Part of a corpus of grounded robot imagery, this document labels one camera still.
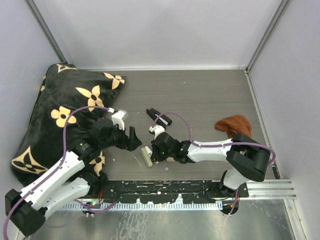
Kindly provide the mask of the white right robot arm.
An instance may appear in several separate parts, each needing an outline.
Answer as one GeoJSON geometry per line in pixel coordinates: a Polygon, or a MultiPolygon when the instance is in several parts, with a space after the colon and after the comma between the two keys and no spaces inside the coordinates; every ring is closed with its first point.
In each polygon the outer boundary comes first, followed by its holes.
{"type": "Polygon", "coordinates": [[[151,126],[149,132],[154,135],[150,156],[153,162],[171,158],[180,164],[204,161],[230,164],[219,183],[219,191],[225,197],[231,197],[247,181],[263,182],[273,155],[270,148],[241,133],[224,141],[199,142],[178,141],[160,125],[151,126]]]}

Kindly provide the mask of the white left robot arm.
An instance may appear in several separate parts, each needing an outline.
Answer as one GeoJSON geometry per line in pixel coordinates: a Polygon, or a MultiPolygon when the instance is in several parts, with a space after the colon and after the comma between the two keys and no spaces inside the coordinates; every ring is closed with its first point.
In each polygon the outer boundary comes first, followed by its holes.
{"type": "Polygon", "coordinates": [[[85,137],[78,138],[70,145],[67,144],[65,125],[62,132],[62,158],[22,190],[11,189],[7,192],[4,239],[8,239],[9,222],[28,237],[65,204],[84,196],[97,197],[107,177],[97,176],[85,169],[100,157],[102,150],[116,147],[132,152],[142,145],[133,126],[129,128],[129,135],[126,135],[126,111],[113,108],[105,108],[105,111],[111,113],[111,117],[94,122],[85,137]]]}

